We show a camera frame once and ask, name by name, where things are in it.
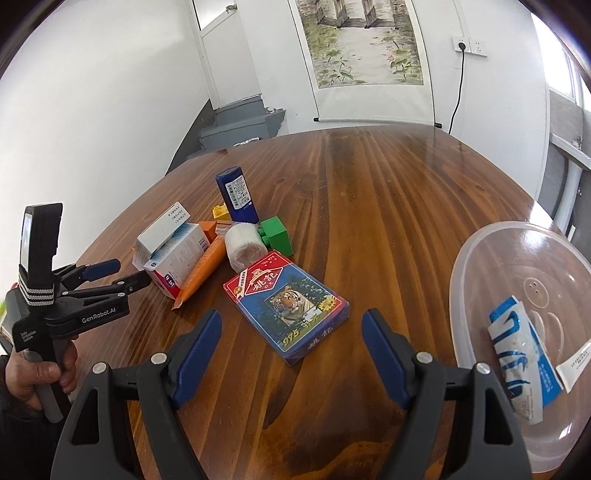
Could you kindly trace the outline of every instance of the orange toy block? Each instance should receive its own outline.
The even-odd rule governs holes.
[[[216,237],[216,226],[217,226],[217,222],[213,221],[213,220],[209,220],[207,222],[197,222],[201,228],[203,229],[203,233],[205,233],[205,236],[207,237],[207,239],[209,240],[209,242],[213,242]]]

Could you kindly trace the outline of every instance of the yellow toy block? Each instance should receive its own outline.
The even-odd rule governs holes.
[[[230,213],[228,212],[228,207],[226,207],[225,203],[221,205],[216,205],[213,210],[213,219],[214,220],[231,220]]]

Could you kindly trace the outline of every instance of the wooden table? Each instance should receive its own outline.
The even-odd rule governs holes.
[[[130,297],[128,317],[83,334],[79,381],[97,361],[120,367],[166,350],[214,307],[222,339],[195,398],[179,411],[210,480],[373,479],[403,412],[365,348],[362,313],[378,308],[416,350],[455,364],[448,297],[462,244],[492,222],[549,228],[552,221],[501,170],[441,130],[342,128],[184,163],[127,208],[80,262],[117,257],[120,274],[132,273],[138,234],[177,200],[191,220],[210,218],[221,201],[214,177],[233,165],[242,167],[261,219],[278,215],[287,227],[294,262],[350,302],[349,320],[289,368],[223,292],[234,275],[225,262],[180,310],[151,286]],[[130,413],[145,476],[157,479],[137,403]],[[426,478],[438,478],[452,414],[447,406]]]

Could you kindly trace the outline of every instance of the electrical outlet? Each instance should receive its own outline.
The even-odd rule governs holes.
[[[452,37],[452,39],[453,39],[453,48],[455,48],[456,51],[458,51],[460,53],[462,52],[462,49],[457,46],[460,42],[462,42],[466,46],[466,50],[464,50],[464,52],[470,53],[470,42],[467,37]]]
[[[484,42],[480,40],[476,40],[475,38],[470,38],[470,50],[474,55],[481,55],[482,57],[486,57],[486,47]]]

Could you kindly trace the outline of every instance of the playing card box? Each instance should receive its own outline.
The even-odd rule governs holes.
[[[224,284],[229,297],[289,365],[349,316],[349,303],[273,250]]]

